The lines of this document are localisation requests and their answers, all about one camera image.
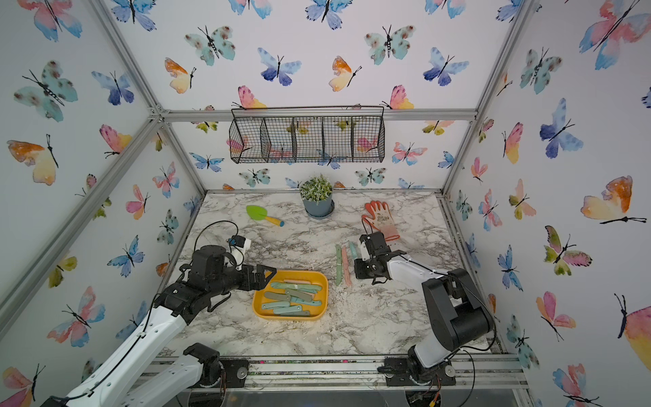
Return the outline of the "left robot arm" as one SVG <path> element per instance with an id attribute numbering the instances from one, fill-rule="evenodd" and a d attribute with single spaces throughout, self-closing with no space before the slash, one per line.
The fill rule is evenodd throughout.
<path id="1" fill-rule="evenodd" d="M 141 386 L 136 381 L 155 357 L 212 300 L 227 301 L 234 291 L 261 291 L 276 276 L 274 267 L 246 265 L 218 245 L 194 251 L 181 276 L 152 301 L 143 322 L 95 373 L 66 396 L 51 396 L 46 406 L 162 406 L 188 388 L 225 393 L 227 373 L 220 353 L 193 344 L 170 367 Z"/>

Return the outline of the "yellow plastic storage tray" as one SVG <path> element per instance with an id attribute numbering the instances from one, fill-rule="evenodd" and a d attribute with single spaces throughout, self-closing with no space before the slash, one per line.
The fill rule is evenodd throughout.
<path id="1" fill-rule="evenodd" d="M 313 284 L 322 286 L 317 293 L 280 290 L 271 283 Z M 325 275 L 317 271 L 278 271 L 265 289 L 256 292 L 252 308 L 254 314 L 267 320 L 316 321 L 327 311 L 329 284 Z"/>

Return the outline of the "teal ceramic sheathed knife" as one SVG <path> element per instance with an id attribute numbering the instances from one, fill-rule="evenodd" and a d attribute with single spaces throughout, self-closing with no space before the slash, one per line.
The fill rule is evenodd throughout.
<path id="1" fill-rule="evenodd" d="M 360 258 L 359 249 L 357 248 L 357 245 L 354 242 L 349 242 L 349 250 L 353 259 Z"/>

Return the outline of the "green sheathed fruit knife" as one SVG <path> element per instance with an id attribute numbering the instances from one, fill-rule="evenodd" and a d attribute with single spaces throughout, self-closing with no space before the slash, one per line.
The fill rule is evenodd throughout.
<path id="1" fill-rule="evenodd" d="M 337 256 L 335 283 L 337 286 L 339 286 L 343 280 L 342 247 L 339 244 L 336 244 L 335 249 L 336 249 L 336 256 Z"/>

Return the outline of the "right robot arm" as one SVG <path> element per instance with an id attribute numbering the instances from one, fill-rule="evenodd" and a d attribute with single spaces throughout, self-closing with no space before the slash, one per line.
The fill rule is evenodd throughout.
<path id="1" fill-rule="evenodd" d="M 464 346 L 495 329 L 491 312 L 480 299 L 468 271 L 437 271 L 392 250 L 381 232 L 359 238 L 361 257 L 354 261 L 359 280 L 373 285 L 395 281 L 417 291 L 427 307 L 431 332 L 408 350 L 405 365 L 383 366 L 383 373 L 405 376 L 416 384 L 454 384 L 446 377 L 451 359 Z"/>

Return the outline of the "pink sheathed fruit knife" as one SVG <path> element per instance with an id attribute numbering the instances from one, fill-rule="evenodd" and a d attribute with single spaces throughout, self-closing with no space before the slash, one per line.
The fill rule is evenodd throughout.
<path id="1" fill-rule="evenodd" d="M 350 271 L 349 271 L 349 257 L 348 257 L 348 251 L 345 246 L 341 247 L 341 253 L 342 253 L 342 272 L 343 272 L 343 279 L 345 281 L 345 284 L 347 287 L 352 286 L 352 280 L 350 276 Z"/>

